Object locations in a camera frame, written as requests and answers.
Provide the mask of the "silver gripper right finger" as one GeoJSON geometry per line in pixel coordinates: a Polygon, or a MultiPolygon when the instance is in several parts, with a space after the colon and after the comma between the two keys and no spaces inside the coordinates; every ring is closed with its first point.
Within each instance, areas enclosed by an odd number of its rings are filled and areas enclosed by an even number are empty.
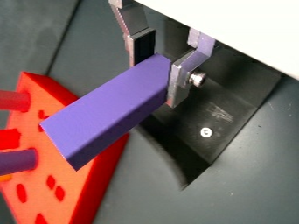
{"type": "Polygon", "coordinates": [[[167,105],[175,108],[189,97],[191,85],[199,87],[206,74],[197,69],[211,57],[215,39],[203,32],[190,29],[187,44],[191,50],[173,63],[167,90],[167,105]]]}

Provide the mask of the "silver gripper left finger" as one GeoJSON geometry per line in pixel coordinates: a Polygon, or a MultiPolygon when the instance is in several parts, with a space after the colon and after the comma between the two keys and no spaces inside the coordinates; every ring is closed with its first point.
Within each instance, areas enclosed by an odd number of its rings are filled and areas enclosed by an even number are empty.
{"type": "Polygon", "coordinates": [[[135,0],[109,0],[123,32],[130,66],[135,66],[155,54],[157,30],[146,19],[145,6],[135,0]]]}

